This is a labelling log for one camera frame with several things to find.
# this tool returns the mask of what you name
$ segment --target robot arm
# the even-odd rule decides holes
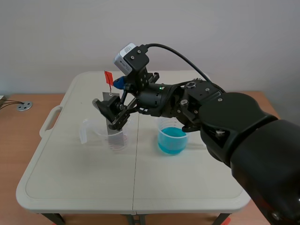
[[[259,210],[274,225],[300,224],[300,127],[263,112],[245,94],[226,93],[212,83],[194,79],[174,85],[156,84],[158,73],[148,73],[148,47],[127,45],[115,58],[126,75],[114,82],[123,96],[93,105],[121,129],[131,113],[176,117],[184,132],[201,131],[209,153],[232,170],[233,177],[248,192]],[[128,106],[127,94],[134,95]]]

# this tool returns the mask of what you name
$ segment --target wooden table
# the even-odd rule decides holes
[[[257,100],[260,107],[278,114],[261,92],[244,92]],[[18,205],[15,190],[41,138],[39,130],[50,110],[59,105],[63,94],[13,95],[10,100],[32,101],[33,107],[18,112],[15,105],[0,110],[0,225],[50,225],[41,215],[27,212]],[[127,224],[120,215],[64,215],[67,224]],[[216,214],[156,214],[147,217],[147,225],[210,225]],[[230,216],[230,225],[268,225],[269,223],[251,201],[241,212]]]

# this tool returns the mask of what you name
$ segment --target clear plastic cup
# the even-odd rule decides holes
[[[160,149],[168,154],[178,154],[188,143],[189,134],[184,133],[183,125],[176,118],[159,117],[157,120],[157,142]]]
[[[102,148],[118,152],[125,149],[128,145],[127,124],[121,131],[112,131],[107,126],[103,126],[103,123],[100,123],[98,120],[86,119],[82,122],[79,129],[81,144],[88,141],[87,130],[89,129],[98,135]]]

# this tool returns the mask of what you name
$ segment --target white folding table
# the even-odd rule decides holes
[[[158,83],[180,83],[199,77],[195,71],[158,71]],[[114,78],[122,76],[113,72]],[[57,225],[59,213],[221,213],[223,220],[250,200],[224,164],[211,157],[200,133],[191,135],[187,148],[176,156],[157,147],[155,118],[134,113],[129,141],[119,153],[104,149],[97,138],[81,144],[84,119],[105,118],[92,100],[108,92],[103,71],[78,75],[61,104],[51,110],[40,130],[42,140],[16,191],[19,204],[41,213]],[[112,92],[121,93],[113,88]],[[60,115],[53,128],[49,125]]]

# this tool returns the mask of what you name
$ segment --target white wall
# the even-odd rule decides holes
[[[116,70],[128,42],[169,45],[300,124],[299,0],[3,0],[0,92],[65,92],[79,73]],[[190,69],[161,49],[148,56],[149,70]]]

